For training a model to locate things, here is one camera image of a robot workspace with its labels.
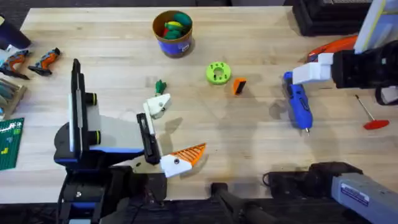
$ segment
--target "green cutting mat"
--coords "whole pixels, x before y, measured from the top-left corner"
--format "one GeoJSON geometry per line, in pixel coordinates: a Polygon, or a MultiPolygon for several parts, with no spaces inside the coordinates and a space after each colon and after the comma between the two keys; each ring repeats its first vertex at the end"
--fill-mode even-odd
{"type": "Polygon", "coordinates": [[[0,170],[15,168],[24,119],[0,122],[0,170]]]}

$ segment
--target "wooden workbench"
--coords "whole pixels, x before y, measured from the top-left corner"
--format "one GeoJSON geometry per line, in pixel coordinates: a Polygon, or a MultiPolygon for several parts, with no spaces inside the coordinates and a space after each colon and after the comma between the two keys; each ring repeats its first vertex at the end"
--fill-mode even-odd
{"type": "MultiPolygon", "coordinates": [[[[243,197],[269,195],[261,176],[270,170],[307,169],[311,163],[345,161],[398,191],[398,109],[377,105],[371,90],[336,90],[330,83],[306,85],[314,117],[311,136],[294,129],[281,88],[285,71],[306,53],[339,37],[302,37],[291,7],[179,8],[193,21],[193,51],[166,57],[151,29],[167,8],[31,9],[22,31],[33,41],[26,66],[58,47],[51,77],[26,66],[28,91],[14,117],[25,117],[17,167],[0,172],[0,203],[55,202],[65,177],[53,161],[53,138],[67,122],[72,60],[78,58],[86,89],[98,94],[102,115],[133,122],[154,83],[166,81],[172,106],[155,121],[163,153],[207,143],[188,174],[169,179],[169,199],[207,198],[210,183],[229,183],[243,197]],[[216,60],[248,82],[241,96],[231,83],[210,85],[206,66],[216,60]],[[368,120],[356,101],[391,124],[365,131],[368,120]]],[[[143,159],[125,162],[135,167],[143,159]]],[[[138,172],[155,172],[142,164],[138,172]]]]}

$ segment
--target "orange block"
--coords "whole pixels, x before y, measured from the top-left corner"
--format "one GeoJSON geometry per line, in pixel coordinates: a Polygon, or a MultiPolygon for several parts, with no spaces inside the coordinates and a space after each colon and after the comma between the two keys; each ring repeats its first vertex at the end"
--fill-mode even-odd
{"type": "Polygon", "coordinates": [[[233,94],[234,95],[241,94],[245,84],[246,84],[245,78],[235,78],[234,84],[232,86],[233,94]]]}

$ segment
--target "blue stripe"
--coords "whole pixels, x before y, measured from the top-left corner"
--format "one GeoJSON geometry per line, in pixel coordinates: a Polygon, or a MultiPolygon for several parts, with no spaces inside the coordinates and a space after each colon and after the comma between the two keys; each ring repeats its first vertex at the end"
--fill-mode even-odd
{"type": "Polygon", "coordinates": [[[95,208],[95,202],[73,202],[72,206],[83,209],[95,208]]]}
{"type": "Polygon", "coordinates": [[[109,147],[92,147],[92,151],[103,151],[107,153],[139,153],[144,151],[144,149],[134,149],[134,148],[109,148],[109,147]]]}

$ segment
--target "small green object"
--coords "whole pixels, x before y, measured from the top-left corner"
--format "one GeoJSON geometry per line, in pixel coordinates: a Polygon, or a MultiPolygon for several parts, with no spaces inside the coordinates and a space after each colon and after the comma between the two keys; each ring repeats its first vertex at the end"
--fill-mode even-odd
{"type": "Polygon", "coordinates": [[[214,85],[227,83],[231,76],[231,68],[224,62],[213,62],[207,66],[206,78],[214,85]]]}
{"type": "Polygon", "coordinates": [[[0,122],[0,170],[15,168],[24,119],[0,122]]]}
{"type": "Polygon", "coordinates": [[[191,18],[186,15],[185,13],[178,12],[174,14],[173,19],[179,23],[181,23],[183,26],[186,27],[191,27],[192,26],[192,20],[191,18]]]}
{"type": "Polygon", "coordinates": [[[162,82],[162,80],[157,81],[155,84],[155,96],[162,95],[166,87],[166,82],[162,82]]]}
{"type": "Polygon", "coordinates": [[[179,30],[169,30],[163,38],[167,40],[174,40],[180,38],[181,36],[182,34],[179,30]]]}

